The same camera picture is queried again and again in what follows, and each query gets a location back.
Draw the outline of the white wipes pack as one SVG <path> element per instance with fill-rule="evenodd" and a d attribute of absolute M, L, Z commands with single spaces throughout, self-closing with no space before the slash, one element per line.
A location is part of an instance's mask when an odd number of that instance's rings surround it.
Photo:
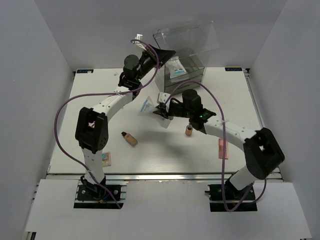
<path fill-rule="evenodd" d="M 162 128 L 167 129 L 173 117 L 170 119 L 164 117 L 164 115 L 169 111 L 169 103 L 167 103 L 164 108 L 161 107 L 162 104 L 163 103 L 161 102 L 155 105 L 151 97 L 148 96 L 143 102 L 137 115 L 140 117 L 155 119 Z"/>
<path fill-rule="evenodd" d="M 187 74 L 186 69 L 180 62 L 180 59 L 178 56 L 172 57 L 167 63 L 166 63 L 167 68 L 169 69 L 169 77 L 170 80 L 173 80 L 174 78 L 183 76 Z"/>

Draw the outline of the foundation bottle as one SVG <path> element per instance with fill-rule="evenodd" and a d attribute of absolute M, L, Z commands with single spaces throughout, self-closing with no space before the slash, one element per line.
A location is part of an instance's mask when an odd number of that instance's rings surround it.
<path fill-rule="evenodd" d="M 185 128 L 185 135 L 186 136 L 188 136 L 188 137 L 190 137 L 191 135 L 192 135 L 192 133 L 193 133 L 193 126 L 192 126 L 192 124 L 191 123 L 189 123 L 187 126 L 186 126 L 186 128 Z"/>
<path fill-rule="evenodd" d="M 138 144 L 138 141 L 131 134 L 123 131 L 121 135 L 132 147 L 135 147 Z"/>

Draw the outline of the clear acrylic drawer organizer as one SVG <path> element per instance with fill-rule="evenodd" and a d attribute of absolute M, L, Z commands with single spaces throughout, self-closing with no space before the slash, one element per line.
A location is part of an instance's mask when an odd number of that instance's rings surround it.
<path fill-rule="evenodd" d="M 201 83 L 209 64 L 210 53 L 220 47 L 212 19 L 177 23 L 158 29 L 153 34 L 156 46 L 176 51 L 175 56 L 187 74 L 170 79 L 167 63 L 157 72 L 155 83 L 161 92 L 171 93 L 180 83 L 193 80 Z"/>

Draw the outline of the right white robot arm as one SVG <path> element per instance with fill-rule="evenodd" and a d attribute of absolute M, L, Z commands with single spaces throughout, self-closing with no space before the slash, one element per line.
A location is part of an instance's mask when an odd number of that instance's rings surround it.
<path fill-rule="evenodd" d="M 225 182 L 226 195 L 233 200 L 242 196 L 244 189 L 251 183 L 268 177 L 285 160 L 270 129 L 264 127 L 252 130 L 222 120 L 215 112 L 203 107 L 201 97 L 194 89 L 185 90 L 182 101 L 160 92 L 157 103 L 154 114 L 168 120 L 174 117 L 187 118 L 195 130 L 226 139 L 244 152 L 245 166 Z"/>

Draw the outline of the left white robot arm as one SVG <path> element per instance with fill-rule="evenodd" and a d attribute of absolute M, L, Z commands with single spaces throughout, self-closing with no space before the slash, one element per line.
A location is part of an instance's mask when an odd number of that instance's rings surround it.
<path fill-rule="evenodd" d="M 123 72 L 115 91 L 92 108 L 83 107 L 78 115 L 75 139 L 78 141 L 88 167 L 81 182 L 88 193 L 99 200 L 105 196 L 106 179 L 103 171 L 102 150 L 109 139 L 108 123 L 125 105 L 140 93 L 140 80 L 155 67 L 162 67 L 176 54 L 175 50 L 164 50 L 147 46 L 141 57 L 134 54 L 124 59 Z"/>

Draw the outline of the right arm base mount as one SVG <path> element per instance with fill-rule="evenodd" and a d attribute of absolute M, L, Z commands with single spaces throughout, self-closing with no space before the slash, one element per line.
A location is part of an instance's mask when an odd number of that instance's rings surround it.
<path fill-rule="evenodd" d="M 232 193 L 225 187 L 225 199 L 226 205 L 229 209 L 232 209 L 241 200 L 246 190 L 242 190 L 237 193 Z M 222 188 L 220 184 L 210 184 L 208 189 L 204 191 L 204 194 L 209 198 L 209 207 L 212 213 L 222 213 L 226 212 L 222 197 Z M 253 187 L 250 190 L 243 202 L 235 210 L 236 212 L 257 212 L 258 207 L 256 203 L 252 203 L 256 199 L 255 191 Z"/>

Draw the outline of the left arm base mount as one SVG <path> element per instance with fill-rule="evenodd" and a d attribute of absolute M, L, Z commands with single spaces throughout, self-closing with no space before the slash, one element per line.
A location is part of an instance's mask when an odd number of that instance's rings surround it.
<path fill-rule="evenodd" d="M 113 197 L 104 188 L 97 191 L 85 186 L 81 180 L 78 181 L 74 198 L 74 209 L 101 209 L 101 210 L 120 210 L 125 202 L 127 185 L 126 184 L 106 184 L 105 187 L 112 193 Z"/>

